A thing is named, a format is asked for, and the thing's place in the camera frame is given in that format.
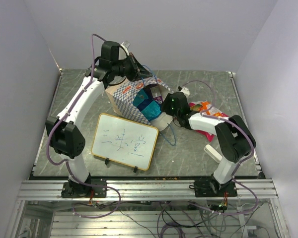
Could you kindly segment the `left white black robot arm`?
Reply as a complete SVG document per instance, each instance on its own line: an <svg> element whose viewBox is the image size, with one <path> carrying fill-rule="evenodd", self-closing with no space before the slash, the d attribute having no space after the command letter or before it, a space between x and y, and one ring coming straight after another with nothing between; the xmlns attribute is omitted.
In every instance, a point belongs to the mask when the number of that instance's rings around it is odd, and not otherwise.
<svg viewBox="0 0 298 238"><path fill-rule="evenodd" d="M115 77L135 82L152 76L125 46L113 41L104 41L100 56L93 59L86 73L68 105L56 117L49 116L45 122L47 159L54 166L66 165L70 188L80 197L88 196L93 187L82 156L85 138L80 131L87 112Z"/></svg>

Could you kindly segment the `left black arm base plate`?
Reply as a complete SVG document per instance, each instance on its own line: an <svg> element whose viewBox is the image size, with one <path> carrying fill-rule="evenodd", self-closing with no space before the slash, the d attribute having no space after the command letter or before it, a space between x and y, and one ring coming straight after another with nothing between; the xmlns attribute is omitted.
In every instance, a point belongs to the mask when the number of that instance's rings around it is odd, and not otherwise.
<svg viewBox="0 0 298 238"><path fill-rule="evenodd" d="M106 197L107 189L105 186L107 183L105 181L101 179L91 179L89 182L95 185L100 185L101 187L86 186L69 179L63 184L61 198L86 198L91 196L95 198Z"/></svg>

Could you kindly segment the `blue checkered paper bag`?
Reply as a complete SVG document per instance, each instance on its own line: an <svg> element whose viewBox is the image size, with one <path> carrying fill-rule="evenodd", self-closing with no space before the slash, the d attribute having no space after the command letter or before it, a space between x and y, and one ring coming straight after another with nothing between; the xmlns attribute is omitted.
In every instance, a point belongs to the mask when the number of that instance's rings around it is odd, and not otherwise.
<svg viewBox="0 0 298 238"><path fill-rule="evenodd" d="M153 77L145 78L135 82L124 79L120 84L108 87L105 92L113 105L114 112L121 117L141 124L156 127L158 131L163 131L171 126L173 117L161 112L160 116L148 121L144 115L133 105L133 100L137 93L151 84L158 84L160 92L165 100L168 94L172 94L172 89L158 78L151 70Z"/></svg>

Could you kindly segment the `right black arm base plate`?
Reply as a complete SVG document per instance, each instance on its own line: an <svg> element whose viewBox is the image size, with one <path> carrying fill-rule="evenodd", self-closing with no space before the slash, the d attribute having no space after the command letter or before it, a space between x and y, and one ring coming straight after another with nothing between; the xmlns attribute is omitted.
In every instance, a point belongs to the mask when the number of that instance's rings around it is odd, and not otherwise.
<svg viewBox="0 0 298 238"><path fill-rule="evenodd" d="M236 185L233 181L219 184L213 177L202 177L189 185L196 197L237 197Z"/></svg>

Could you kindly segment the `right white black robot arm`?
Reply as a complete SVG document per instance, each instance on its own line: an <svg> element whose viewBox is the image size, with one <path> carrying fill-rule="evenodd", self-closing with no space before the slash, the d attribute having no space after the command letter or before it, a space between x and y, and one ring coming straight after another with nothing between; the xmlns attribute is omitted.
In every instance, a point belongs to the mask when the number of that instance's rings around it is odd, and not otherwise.
<svg viewBox="0 0 298 238"><path fill-rule="evenodd" d="M223 157L211 175L209 190L214 196L222 195L241 164L253 156L256 147L243 119L239 115L216 117L193 111L182 92L169 93L161 109L175 117L181 127L205 131L217 137Z"/></svg>

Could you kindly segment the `orange snack packet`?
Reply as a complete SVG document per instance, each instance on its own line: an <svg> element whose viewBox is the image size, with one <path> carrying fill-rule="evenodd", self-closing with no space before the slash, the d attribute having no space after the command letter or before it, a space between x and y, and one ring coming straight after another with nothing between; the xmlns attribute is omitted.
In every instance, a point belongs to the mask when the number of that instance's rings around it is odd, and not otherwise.
<svg viewBox="0 0 298 238"><path fill-rule="evenodd" d="M190 110L196 112L205 111L206 109L209 109L211 107L211 103L208 101L190 102L188 105L190 107ZM210 110L204 112L204 114L215 117L228 117L228 115L226 115L216 107L212 107Z"/></svg>

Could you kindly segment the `teal snack packet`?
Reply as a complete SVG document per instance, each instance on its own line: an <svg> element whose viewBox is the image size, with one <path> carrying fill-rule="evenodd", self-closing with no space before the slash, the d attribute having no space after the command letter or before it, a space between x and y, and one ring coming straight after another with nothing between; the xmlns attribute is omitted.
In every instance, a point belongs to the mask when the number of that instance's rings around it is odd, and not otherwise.
<svg viewBox="0 0 298 238"><path fill-rule="evenodd" d="M133 105L148 121L158 118L161 114L160 105L144 89L137 93Z"/></svg>

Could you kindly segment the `pink snack packet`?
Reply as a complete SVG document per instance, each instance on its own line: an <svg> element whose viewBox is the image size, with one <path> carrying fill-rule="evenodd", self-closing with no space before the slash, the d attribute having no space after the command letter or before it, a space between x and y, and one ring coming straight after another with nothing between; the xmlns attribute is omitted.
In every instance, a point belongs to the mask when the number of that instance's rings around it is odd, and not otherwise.
<svg viewBox="0 0 298 238"><path fill-rule="evenodd" d="M206 136L206 138L207 138L207 140L208 140L209 142L211 142L212 139L214 138L214 135L211 134L211 133L208 133L208 132L205 132L205 131L201 131L201 130L196 130L196 131L197 131L198 133L200 133L200 134Z"/></svg>

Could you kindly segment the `purple snack packet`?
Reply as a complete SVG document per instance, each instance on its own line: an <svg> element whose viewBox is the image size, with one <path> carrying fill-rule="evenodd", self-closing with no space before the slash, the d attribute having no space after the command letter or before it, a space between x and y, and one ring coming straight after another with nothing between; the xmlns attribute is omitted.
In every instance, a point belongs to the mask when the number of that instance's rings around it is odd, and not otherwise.
<svg viewBox="0 0 298 238"><path fill-rule="evenodd" d="M149 96L159 105L162 104L163 98L158 84L151 84L146 86L145 91Z"/></svg>

